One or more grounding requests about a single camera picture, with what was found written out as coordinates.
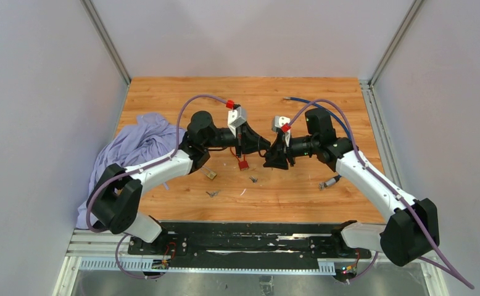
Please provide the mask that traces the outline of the black cable lock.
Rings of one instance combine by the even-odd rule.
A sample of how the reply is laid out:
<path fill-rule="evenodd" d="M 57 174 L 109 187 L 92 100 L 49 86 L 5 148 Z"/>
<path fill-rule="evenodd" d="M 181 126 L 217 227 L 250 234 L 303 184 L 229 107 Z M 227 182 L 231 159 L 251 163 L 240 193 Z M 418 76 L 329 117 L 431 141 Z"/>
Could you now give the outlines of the black cable lock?
<path fill-rule="evenodd" d="M 258 149 L 257 152 L 258 152 L 259 157 L 265 158 L 265 156 L 267 154 L 267 148 L 262 147 L 261 143 L 262 143 L 262 137 L 259 136 L 258 140 L 257 140 L 257 149 Z"/>

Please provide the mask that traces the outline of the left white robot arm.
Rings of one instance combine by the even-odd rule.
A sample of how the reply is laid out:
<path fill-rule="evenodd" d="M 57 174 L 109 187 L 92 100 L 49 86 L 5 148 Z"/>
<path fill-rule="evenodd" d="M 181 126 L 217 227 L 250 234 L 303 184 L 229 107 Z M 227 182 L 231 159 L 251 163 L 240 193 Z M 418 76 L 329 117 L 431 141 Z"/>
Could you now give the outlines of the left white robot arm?
<path fill-rule="evenodd" d="M 159 255 L 166 250 L 168 240 L 157 220 L 139 212 L 144 193 L 199 170 L 214 148 L 232 147 L 237 156 L 242 156 L 270 146 L 270 141 L 249 126 L 242 107 L 228 112 L 226 128 L 217 128 L 210 113 L 198 111 L 181 142 L 168 155 L 126 168 L 111 164 L 104 170 L 87 202 L 88 213 L 96 218 L 89 229 L 138 237 L 151 254 Z"/>

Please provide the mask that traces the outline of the red cable lock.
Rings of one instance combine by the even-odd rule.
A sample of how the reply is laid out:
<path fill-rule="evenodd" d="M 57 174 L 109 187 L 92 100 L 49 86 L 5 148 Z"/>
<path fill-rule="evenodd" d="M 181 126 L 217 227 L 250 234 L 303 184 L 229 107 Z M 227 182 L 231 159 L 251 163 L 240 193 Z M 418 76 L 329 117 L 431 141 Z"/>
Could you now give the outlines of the red cable lock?
<path fill-rule="evenodd" d="M 243 156 L 243 158 L 238 157 L 232 147 L 230 147 L 230 152 L 233 157 L 238 161 L 238 168 L 240 171 L 246 171 L 249 169 L 249 164 L 245 156 Z"/>

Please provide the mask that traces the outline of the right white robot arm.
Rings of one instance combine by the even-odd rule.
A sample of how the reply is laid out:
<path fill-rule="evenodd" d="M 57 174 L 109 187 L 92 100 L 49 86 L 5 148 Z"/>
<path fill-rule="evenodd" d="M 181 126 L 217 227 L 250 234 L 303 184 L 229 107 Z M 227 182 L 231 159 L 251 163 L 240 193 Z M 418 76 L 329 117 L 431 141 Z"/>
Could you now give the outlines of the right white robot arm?
<path fill-rule="evenodd" d="M 312 157 L 351 182 L 378 209 L 385 225 L 346 221 L 332 231 L 331 249 L 346 257 L 355 249 L 381 252 L 397 266 L 422 257 L 439 246 L 436 205 L 406 193 L 365 158 L 349 138 L 337 136 L 326 109 L 305 112 L 308 135 L 292 137 L 290 118 L 276 116 L 276 139 L 264 166 L 287 170 L 297 157 Z"/>

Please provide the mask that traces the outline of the brass padlock keys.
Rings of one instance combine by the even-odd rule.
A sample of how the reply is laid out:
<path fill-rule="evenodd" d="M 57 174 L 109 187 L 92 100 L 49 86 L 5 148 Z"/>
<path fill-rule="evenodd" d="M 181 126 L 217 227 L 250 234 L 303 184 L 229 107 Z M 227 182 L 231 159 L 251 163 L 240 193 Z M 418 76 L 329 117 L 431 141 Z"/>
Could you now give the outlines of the brass padlock keys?
<path fill-rule="evenodd" d="M 213 197 L 216 197 L 220 193 L 220 191 L 212 191 L 212 192 L 206 191 L 205 193 L 208 194 L 209 197 L 213 198 Z"/>

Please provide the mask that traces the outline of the brass padlock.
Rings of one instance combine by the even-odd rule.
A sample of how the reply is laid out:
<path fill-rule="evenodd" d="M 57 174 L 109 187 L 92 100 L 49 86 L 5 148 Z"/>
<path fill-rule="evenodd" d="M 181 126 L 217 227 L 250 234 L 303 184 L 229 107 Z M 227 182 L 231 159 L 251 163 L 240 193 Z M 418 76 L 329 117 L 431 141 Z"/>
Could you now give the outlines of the brass padlock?
<path fill-rule="evenodd" d="M 203 172 L 203 174 L 205 174 L 206 177 L 208 177 L 211 180 L 215 179 L 217 176 L 216 172 L 206 167 L 202 167 L 201 172 Z"/>

